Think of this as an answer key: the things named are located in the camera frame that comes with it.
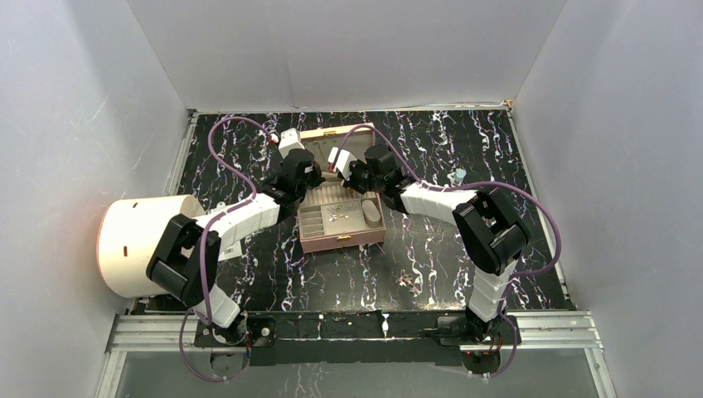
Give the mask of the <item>gold pendant jewelry cluster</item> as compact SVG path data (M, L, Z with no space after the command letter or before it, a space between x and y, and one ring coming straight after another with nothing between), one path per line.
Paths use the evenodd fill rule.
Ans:
M407 289L415 297L423 292L423 280L421 274L401 274L397 282L400 287Z

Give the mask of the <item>pink jewelry box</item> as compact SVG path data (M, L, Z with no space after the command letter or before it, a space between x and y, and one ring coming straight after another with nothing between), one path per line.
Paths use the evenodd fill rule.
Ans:
M374 192L360 194L342 185L342 178L329 171L328 157L332 147L343 146L357 159L375 144L374 132L360 128L349 138L345 135L353 125L302 131L303 146L315 156L322 169L324 182L309 190L298 209L299 239L304 253L334 250L357 245L381 243L385 239L385 220L381 200ZM381 213L381 225L369 228L362 215L361 203L373 200Z

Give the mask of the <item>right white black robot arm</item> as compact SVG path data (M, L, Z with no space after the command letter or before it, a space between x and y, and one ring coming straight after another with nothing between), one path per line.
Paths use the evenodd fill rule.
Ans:
M419 215L456 226L468 257L476 267L473 292L465 319L439 325L438 337L487 343L500 331L503 295L522 251L530 243L529 229L498 190L429 188L402 172L398 159L384 144L369 147L362 160L335 147L328 161L345 187L374 192L391 210Z

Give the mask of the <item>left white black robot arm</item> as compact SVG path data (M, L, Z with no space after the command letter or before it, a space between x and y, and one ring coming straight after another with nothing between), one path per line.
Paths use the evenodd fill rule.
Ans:
M215 283L220 257L233 244L295 216L307 191L323 180L311 152L290 150L253 196L210 215L173 216L148 262L147 278L215 324L224 343L243 342L248 324L240 306Z

